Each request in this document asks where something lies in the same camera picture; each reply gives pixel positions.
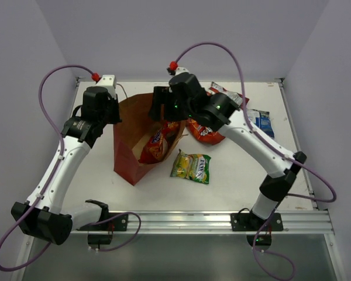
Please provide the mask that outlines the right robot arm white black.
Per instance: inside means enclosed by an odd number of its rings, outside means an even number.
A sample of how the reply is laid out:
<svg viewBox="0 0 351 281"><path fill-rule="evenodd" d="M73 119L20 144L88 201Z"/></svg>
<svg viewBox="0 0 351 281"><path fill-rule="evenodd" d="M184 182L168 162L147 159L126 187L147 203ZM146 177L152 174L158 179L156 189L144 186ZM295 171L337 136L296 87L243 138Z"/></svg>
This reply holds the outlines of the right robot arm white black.
<svg viewBox="0 0 351 281"><path fill-rule="evenodd" d="M254 229L269 224L271 213L288 195L307 159L303 152L283 148L246 120L240 106L226 94L208 95L196 76L188 72L173 76L167 87L154 87L149 117L173 122L193 119L236 143L263 167L267 176L249 215Z"/></svg>

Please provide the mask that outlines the red brown paper bag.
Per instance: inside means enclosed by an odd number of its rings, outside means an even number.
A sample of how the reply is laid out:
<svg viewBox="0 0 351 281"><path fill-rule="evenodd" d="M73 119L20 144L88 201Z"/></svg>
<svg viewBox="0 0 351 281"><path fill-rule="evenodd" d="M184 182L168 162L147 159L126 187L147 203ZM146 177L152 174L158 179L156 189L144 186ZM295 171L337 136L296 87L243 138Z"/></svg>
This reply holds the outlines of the red brown paper bag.
<svg viewBox="0 0 351 281"><path fill-rule="evenodd" d="M137 184L157 163L140 163L146 142L160 129L148 113L153 93L136 94L119 103L121 123L113 126L113 170L129 184Z"/></svg>

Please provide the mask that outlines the red Doritos chip bag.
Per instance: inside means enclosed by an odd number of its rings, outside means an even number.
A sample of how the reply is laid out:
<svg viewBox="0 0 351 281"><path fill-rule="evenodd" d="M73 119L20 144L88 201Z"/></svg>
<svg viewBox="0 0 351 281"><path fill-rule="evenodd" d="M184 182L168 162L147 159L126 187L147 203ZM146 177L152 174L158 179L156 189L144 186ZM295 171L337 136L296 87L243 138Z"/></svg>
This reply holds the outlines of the red Doritos chip bag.
<svg viewBox="0 0 351 281"><path fill-rule="evenodd" d="M209 127L200 125L193 119L187 120L187 128L197 141L204 144L217 145L225 139L220 133L214 132Z"/></svg>

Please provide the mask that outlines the aluminium rail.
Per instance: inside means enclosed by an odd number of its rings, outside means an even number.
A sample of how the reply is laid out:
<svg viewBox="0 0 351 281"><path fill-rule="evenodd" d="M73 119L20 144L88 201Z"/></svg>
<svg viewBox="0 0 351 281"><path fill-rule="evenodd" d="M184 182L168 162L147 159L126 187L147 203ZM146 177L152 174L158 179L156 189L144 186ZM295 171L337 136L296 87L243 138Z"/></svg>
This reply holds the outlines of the aluminium rail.
<svg viewBox="0 0 351 281"><path fill-rule="evenodd" d="M283 230L279 234L332 234L327 211L280 211ZM140 234L176 235L253 235L253 231L234 231L230 211L142 211Z"/></svg>
<svg viewBox="0 0 351 281"><path fill-rule="evenodd" d="M294 126L293 118L292 118L292 115L291 115L291 112L290 112L290 108L288 106L287 98L285 96L284 78L276 78L275 82L278 84L280 92L281 92L281 96L282 96L282 99L283 99L283 102L284 102L284 106L285 106L285 110L286 110L286 113L287 113L287 118L289 120L290 128L291 128L291 131L292 131L292 135L294 137L295 146L296 146L297 150L301 150L301 146L300 146L299 139L298 139L298 136L297 136L297 132L296 132L296 129L295 129L295 126ZM302 173L303 173L303 175L305 177L305 182L306 182L306 185L307 185L309 196L314 198L315 197L315 193L313 191L312 184L310 183L309 174L304 169L302 170Z"/></svg>

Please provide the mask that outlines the blue salt vinegar chip bag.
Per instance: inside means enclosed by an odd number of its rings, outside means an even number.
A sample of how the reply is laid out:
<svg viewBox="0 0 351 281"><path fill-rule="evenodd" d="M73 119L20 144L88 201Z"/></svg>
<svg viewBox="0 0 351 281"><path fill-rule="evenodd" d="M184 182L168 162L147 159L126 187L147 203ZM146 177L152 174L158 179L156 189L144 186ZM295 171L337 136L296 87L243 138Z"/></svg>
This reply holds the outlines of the blue salt vinegar chip bag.
<svg viewBox="0 0 351 281"><path fill-rule="evenodd" d="M251 122L258 128L265 132L269 137L274 139L275 134L272 129L270 113L268 111L261 111L257 109L247 109L247 115Z"/></svg>

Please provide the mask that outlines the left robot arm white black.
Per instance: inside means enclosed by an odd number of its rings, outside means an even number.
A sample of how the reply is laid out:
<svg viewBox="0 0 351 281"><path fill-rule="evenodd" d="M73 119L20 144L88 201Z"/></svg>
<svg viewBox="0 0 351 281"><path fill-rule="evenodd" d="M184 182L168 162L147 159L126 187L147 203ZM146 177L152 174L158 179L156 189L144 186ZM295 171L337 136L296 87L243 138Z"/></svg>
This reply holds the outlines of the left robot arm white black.
<svg viewBox="0 0 351 281"><path fill-rule="evenodd" d="M63 201L70 183L96 140L107 124L117 124L119 105L115 87L95 85L88 87L82 104L76 108L80 116L72 114L61 132L63 144L51 161L38 187L24 203L16 202L11 214L26 235L61 245L71 231L86 225L98 230L110 222L108 205L97 200L86 200L68 212L62 211Z"/></svg>

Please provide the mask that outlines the aluminium front rail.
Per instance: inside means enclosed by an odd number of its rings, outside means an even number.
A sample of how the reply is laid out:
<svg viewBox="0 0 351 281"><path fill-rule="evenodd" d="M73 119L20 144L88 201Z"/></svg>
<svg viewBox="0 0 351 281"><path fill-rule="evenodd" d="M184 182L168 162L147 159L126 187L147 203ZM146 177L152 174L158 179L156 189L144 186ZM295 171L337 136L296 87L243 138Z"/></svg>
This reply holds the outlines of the aluminium front rail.
<svg viewBox="0 0 351 281"><path fill-rule="evenodd" d="M327 211L280 211L283 230L279 234L332 234ZM230 211L142 211L140 234L176 235L253 235L253 231L234 231Z"/></svg>

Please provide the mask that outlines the red patterned cookie bag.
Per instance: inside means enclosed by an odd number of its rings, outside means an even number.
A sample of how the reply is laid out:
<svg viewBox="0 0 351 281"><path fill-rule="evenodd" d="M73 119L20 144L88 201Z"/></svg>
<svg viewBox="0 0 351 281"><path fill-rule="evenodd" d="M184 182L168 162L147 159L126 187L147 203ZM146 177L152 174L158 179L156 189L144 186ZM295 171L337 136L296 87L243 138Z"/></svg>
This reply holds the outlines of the red patterned cookie bag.
<svg viewBox="0 0 351 281"><path fill-rule="evenodd" d="M139 163L149 165L161 162L173 144L179 128L179 122L166 121L144 145Z"/></svg>

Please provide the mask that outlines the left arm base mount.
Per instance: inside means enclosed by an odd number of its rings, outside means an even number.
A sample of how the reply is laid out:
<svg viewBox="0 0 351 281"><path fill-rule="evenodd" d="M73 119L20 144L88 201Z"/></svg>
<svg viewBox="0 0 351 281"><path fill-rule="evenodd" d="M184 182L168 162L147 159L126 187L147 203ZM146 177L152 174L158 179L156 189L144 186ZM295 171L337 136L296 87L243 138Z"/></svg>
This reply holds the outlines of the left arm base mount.
<svg viewBox="0 0 351 281"><path fill-rule="evenodd" d="M125 232L128 226L129 214L127 213L108 213L102 220L116 217L104 224L85 225L78 231L87 231L87 243L94 249L101 249L101 246L109 246L116 232Z"/></svg>

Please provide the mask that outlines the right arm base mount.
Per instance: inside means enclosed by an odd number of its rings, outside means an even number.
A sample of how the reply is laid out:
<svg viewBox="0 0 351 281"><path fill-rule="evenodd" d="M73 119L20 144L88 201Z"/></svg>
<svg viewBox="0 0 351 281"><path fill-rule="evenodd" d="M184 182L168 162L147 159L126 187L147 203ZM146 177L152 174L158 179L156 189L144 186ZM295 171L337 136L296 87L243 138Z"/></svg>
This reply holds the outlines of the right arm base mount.
<svg viewBox="0 0 351 281"><path fill-rule="evenodd" d="M230 224L233 232L254 232L252 235L246 235L247 242L250 246L255 243L256 247L262 250L269 249L274 232L284 231L280 213L274 213L270 216L270 221L266 222L254 216L248 208L231 213Z"/></svg>

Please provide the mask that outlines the aluminium right side rail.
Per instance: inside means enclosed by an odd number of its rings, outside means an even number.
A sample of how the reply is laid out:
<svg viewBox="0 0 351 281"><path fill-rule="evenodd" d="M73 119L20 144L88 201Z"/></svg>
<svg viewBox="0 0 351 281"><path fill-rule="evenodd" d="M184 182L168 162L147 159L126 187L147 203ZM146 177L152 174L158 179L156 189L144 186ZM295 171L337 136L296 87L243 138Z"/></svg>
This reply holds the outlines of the aluminium right side rail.
<svg viewBox="0 0 351 281"><path fill-rule="evenodd" d="M285 96L284 78L276 78L275 82L278 84L280 92L281 92L281 96L282 96L282 99L283 99L283 102L284 102L284 106L285 106L285 110L286 110L286 113L287 113L287 118L289 120L290 128L291 128L291 131L292 131L292 135L294 137L295 146L296 146L297 150L301 150L301 146L300 146L299 139L298 139L298 136L297 136L297 132L296 132L296 129L295 129L295 126L294 126L293 118L292 118L292 115L291 115L291 112L290 112L290 108L288 106L287 98ZM314 198L315 197L315 193L313 191L312 184L310 183L309 174L304 169L302 170L302 173L303 173L303 175L305 177L305 182L306 182L306 185L307 185L309 196Z"/></svg>

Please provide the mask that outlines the green Fox's candy bag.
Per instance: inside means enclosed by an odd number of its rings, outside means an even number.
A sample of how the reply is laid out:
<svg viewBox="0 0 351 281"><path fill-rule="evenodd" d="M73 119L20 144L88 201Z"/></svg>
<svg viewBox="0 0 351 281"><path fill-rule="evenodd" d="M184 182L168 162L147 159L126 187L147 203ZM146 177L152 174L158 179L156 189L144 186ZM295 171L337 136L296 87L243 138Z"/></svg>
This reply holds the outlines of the green Fox's candy bag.
<svg viewBox="0 0 351 281"><path fill-rule="evenodd" d="M181 149L173 163L170 177L209 184L211 157L205 154L187 154Z"/></svg>

